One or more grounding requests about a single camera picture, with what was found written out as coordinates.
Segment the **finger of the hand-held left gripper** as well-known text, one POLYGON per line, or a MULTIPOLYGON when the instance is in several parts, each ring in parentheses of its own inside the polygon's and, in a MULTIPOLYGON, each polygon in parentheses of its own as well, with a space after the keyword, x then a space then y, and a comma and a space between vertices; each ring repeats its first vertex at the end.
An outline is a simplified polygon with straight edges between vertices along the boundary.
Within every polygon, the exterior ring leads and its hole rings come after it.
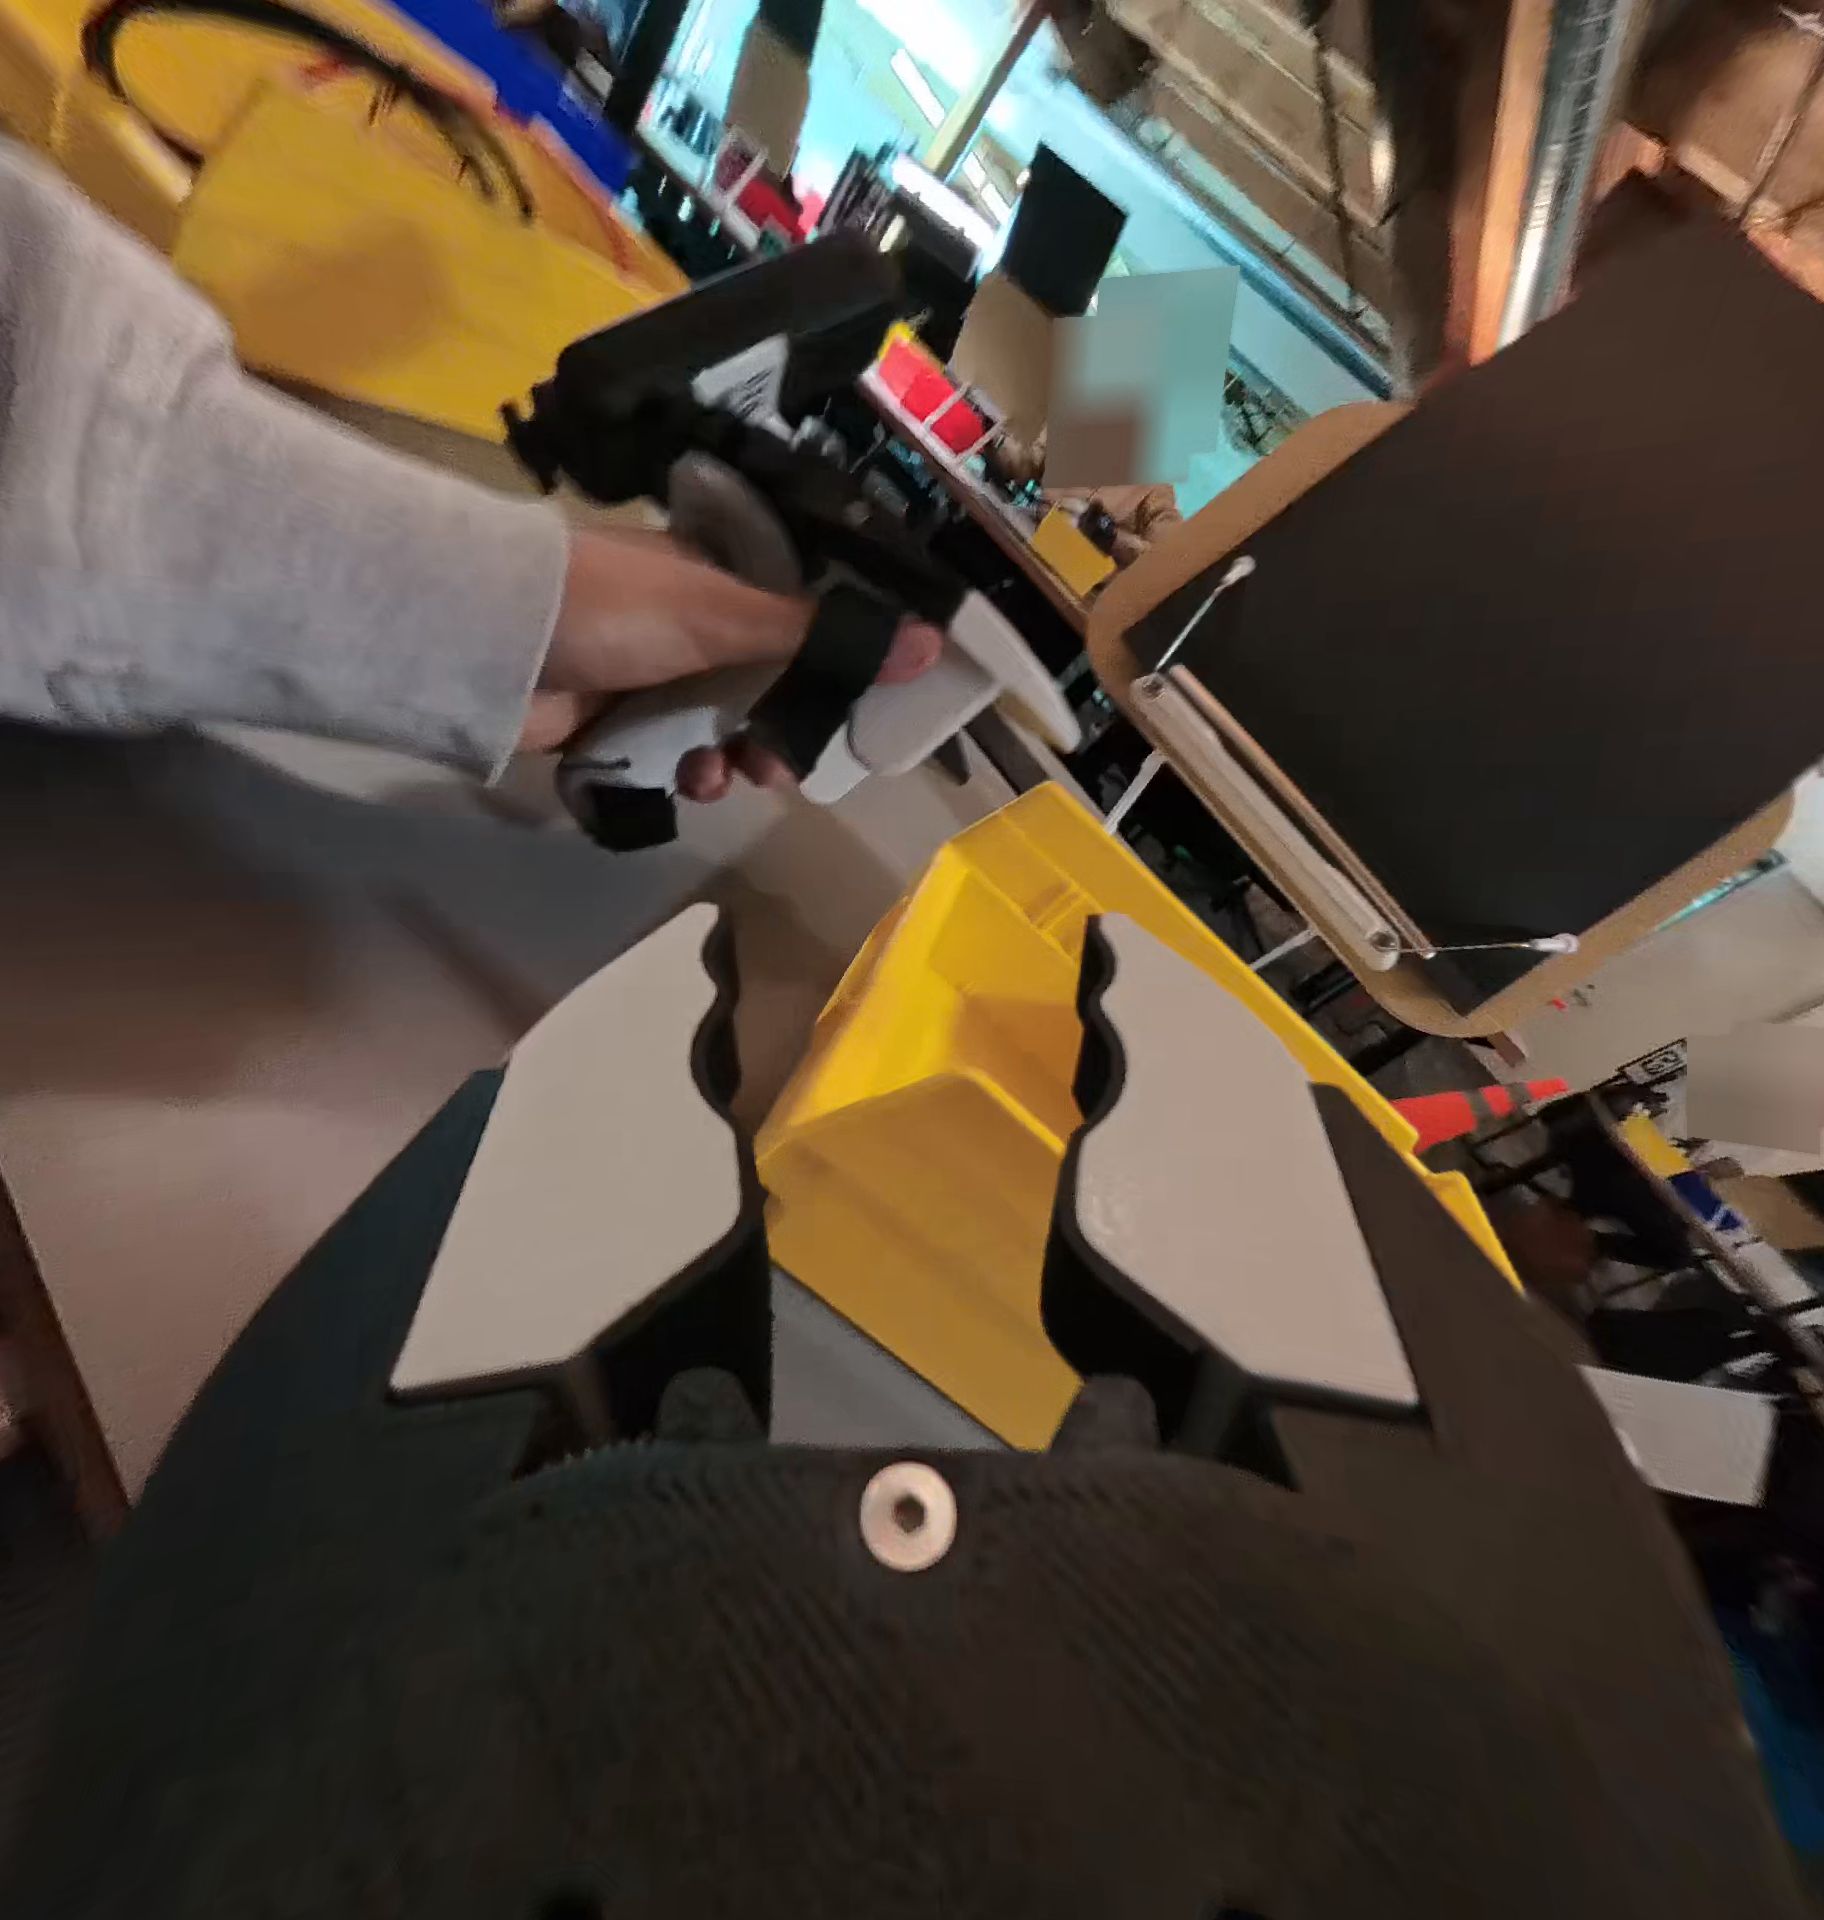
POLYGON ((835 805, 875 777, 916 769, 991 707, 1001 686, 985 673, 924 673, 869 689, 833 726, 800 780, 806 805, 835 805))
POLYGON ((948 694, 952 731, 988 707, 1015 703, 1021 721, 1059 755, 1078 746, 1081 725, 1054 675, 1021 631, 980 592, 967 592, 948 625, 948 694))

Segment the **person's left forearm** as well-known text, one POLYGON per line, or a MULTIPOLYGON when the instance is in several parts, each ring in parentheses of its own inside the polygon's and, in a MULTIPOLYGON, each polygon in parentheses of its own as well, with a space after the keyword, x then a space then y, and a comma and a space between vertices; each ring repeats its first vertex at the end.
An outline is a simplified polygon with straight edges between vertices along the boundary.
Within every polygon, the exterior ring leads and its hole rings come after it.
POLYGON ((562 611, 555 512, 290 402, 0 136, 0 723, 243 726, 493 779, 562 611))

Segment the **red plastic bin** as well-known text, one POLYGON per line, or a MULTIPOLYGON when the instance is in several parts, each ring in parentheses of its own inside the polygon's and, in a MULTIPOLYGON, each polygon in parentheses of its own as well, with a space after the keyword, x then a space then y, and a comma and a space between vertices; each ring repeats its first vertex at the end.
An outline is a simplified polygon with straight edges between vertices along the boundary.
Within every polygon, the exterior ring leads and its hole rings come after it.
POLYGON ((875 360, 880 390, 906 421, 959 460, 993 445, 999 415, 941 363, 908 325, 893 325, 875 360))

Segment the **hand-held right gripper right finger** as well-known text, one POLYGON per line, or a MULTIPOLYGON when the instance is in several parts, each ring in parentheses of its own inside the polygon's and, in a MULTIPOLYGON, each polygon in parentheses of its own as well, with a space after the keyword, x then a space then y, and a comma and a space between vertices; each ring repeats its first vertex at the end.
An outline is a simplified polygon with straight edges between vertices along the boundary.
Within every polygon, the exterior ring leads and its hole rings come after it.
POLYGON ((1087 924, 1075 1018, 1042 1276, 1066 1363, 1137 1383, 1156 1422, 1419 1416, 1320 1085, 1283 1039, 1125 916, 1087 924))

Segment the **printed paper sheet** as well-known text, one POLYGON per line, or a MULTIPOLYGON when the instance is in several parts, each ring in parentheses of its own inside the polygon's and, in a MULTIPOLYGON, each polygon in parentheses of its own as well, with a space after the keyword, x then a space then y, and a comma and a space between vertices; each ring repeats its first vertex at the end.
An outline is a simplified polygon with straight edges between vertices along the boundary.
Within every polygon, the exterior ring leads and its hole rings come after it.
POLYGON ((1577 1374, 1651 1489, 1674 1501, 1765 1504, 1778 1443, 1771 1397, 1590 1365, 1577 1374))

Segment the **stacked yellow plastic bins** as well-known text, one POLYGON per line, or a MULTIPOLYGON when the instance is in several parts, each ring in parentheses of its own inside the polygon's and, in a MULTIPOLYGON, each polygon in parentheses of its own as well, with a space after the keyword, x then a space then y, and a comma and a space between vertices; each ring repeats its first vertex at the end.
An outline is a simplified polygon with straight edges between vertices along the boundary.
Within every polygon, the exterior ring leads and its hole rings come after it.
POLYGON ((689 289, 622 191, 393 4, 0 3, 0 129, 255 374, 475 439, 689 289))

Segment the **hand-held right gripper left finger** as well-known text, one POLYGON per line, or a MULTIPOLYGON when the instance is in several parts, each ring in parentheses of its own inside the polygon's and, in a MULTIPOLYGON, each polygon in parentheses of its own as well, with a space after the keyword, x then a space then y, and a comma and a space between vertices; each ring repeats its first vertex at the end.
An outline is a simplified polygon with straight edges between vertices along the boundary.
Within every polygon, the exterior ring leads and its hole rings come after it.
POLYGON ((659 1406, 686 1370, 771 1401, 762 1192, 732 1116, 732 930, 700 902, 512 1048, 391 1394, 659 1406))

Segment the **person's left hand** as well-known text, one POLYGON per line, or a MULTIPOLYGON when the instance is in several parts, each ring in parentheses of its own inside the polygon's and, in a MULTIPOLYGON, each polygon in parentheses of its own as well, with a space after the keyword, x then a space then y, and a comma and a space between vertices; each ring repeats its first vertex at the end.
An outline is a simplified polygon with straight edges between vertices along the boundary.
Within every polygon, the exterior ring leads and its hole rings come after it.
POLYGON ((754 590, 664 535, 590 526, 569 538, 563 592, 518 734, 554 755, 618 700, 689 678, 787 666, 819 607, 754 590))

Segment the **small yellow plastic bin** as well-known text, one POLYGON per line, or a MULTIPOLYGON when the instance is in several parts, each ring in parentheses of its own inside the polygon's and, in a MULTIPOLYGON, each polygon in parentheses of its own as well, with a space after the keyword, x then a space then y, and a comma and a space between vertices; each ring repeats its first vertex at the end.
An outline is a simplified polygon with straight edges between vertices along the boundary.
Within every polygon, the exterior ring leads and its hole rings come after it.
POLYGON ((1052 507, 1037 522, 1029 553, 1071 600, 1091 600, 1117 576, 1117 559, 1093 543, 1078 517, 1066 507, 1052 507))

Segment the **blue plastic bin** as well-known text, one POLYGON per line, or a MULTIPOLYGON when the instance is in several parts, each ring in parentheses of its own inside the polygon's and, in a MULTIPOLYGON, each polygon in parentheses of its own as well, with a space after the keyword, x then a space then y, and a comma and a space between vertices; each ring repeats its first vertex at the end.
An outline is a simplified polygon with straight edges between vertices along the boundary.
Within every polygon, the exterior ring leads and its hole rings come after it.
POLYGON ((605 123, 614 31, 599 4, 394 3, 421 32, 484 78, 517 120, 547 126, 609 193, 636 168, 626 134, 605 123))

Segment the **black board book stand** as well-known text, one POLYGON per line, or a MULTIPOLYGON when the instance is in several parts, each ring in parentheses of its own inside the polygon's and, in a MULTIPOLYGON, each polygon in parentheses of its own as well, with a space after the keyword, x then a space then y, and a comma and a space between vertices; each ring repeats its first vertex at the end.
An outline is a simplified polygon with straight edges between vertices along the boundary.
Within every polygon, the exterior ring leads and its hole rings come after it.
POLYGON ((1132 564, 1099 686, 1380 1008, 1494 1039, 1766 853, 1824 762, 1824 303, 1693 189, 1132 564))

